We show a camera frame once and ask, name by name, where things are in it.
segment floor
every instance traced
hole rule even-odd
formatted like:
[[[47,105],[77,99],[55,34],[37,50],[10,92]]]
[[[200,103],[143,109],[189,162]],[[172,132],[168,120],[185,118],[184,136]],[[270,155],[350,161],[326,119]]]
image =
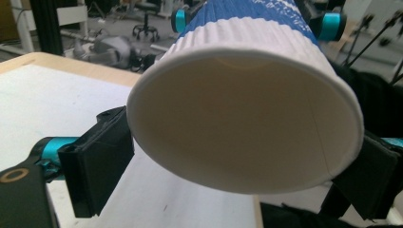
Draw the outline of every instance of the floor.
[[[148,39],[142,38],[142,40],[137,41],[135,37],[132,36],[132,29],[135,25],[141,24],[142,14],[138,12],[133,19],[122,19],[122,15],[109,15],[105,20],[101,18],[88,18],[88,27],[90,29],[89,33],[91,35],[96,35],[99,32],[107,33],[109,35],[123,35],[129,38],[133,47],[138,48],[142,51],[142,53],[152,53],[161,58],[164,54],[164,51],[156,50],[151,48],[152,43]],[[161,36],[161,40],[154,43],[155,45],[160,45],[166,48],[169,48],[174,42],[176,34],[173,33],[170,20],[165,18],[161,18],[158,16],[150,16],[149,24],[158,28]],[[38,38],[34,34],[32,35],[32,39],[34,40],[34,44],[36,48],[39,50]],[[64,37],[63,38],[64,48],[69,50],[74,46],[74,40]],[[18,42],[12,44],[15,47],[19,47]],[[345,57],[345,53],[335,53],[335,51],[326,45],[322,47],[323,51],[330,57],[334,58],[334,60],[338,63],[341,63]],[[18,55],[8,53],[5,51],[0,51],[0,62],[6,61],[8,59],[17,57]],[[378,61],[373,61],[365,58],[359,59],[354,67],[360,70],[367,70],[371,72],[375,72],[380,74],[385,80],[391,80],[393,75],[393,67],[397,64],[398,59],[395,59],[394,62],[389,63],[380,63]],[[300,191],[292,194],[281,194],[281,195],[265,195],[260,196],[261,201],[273,203],[276,205],[280,205],[282,203],[286,203],[290,206],[295,206],[298,208],[303,208],[307,210],[311,210],[313,212],[318,212],[320,209],[320,204],[323,202],[327,191],[329,190],[329,183],[317,186],[312,189],[308,189],[305,191]],[[347,212],[346,216],[342,219],[350,222],[352,225],[356,226],[368,226],[374,225],[373,221],[363,221],[360,216],[356,213],[353,208],[350,208]],[[382,224],[384,221],[376,221],[377,224]]]

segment office chair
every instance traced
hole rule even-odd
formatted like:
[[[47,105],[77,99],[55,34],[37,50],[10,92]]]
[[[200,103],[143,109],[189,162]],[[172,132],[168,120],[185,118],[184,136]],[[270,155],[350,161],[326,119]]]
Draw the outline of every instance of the office chair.
[[[145,37],[148,36],[148,33],[152,33],[151,42],[160,39],[157,29],[148,25],[148,13],[150,11],[158,13],[160,11],[161,2],[161,0],[148,0],[147,2],[140,2],[134,5],[134,8],[144,12],[144,24],[133,28],[133,36],[136,36],[137,40],[140,40],[140,33],[142,32],[144,32]]]

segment table surface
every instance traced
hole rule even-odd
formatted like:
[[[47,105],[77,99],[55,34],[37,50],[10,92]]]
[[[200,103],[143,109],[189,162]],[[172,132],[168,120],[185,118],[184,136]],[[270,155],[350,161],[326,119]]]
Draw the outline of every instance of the table surface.
[[[125,105],[139,77],[45,53],[0,63],[0,155],[5,158],[0,168],[15,165],[15,159],[21,162],[43,135],[84,133],[95,115]],[[4,152],[10,150],[20,154]],[[62,228],[262,227],[257,196],[183,180],[149,159],[136,143],[135,156],[99,217],[75,218],[63,181],[48,184],[48,190]]]

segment white table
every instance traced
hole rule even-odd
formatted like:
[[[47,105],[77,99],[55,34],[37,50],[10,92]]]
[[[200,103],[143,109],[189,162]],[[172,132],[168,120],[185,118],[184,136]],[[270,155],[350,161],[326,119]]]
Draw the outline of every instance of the white table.
[[[44,53],[0,64],[0,170],[23,161],[46,136],[81,136],[95,116],[125,105],[138,74]],[[66,184],[48,189],[63,227],[262,227],[255,196],[232,194],[180,179],[135,156],[102,214],[75,218]]]

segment paper cup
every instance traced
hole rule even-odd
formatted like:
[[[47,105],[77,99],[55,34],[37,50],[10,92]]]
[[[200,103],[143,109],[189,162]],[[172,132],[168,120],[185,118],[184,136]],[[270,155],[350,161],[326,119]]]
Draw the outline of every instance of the paper cup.
[[[353,91],[292,0],[209,0],[134,86],[127,118],[167,170],[247,194],[328,181],[363,138]]]

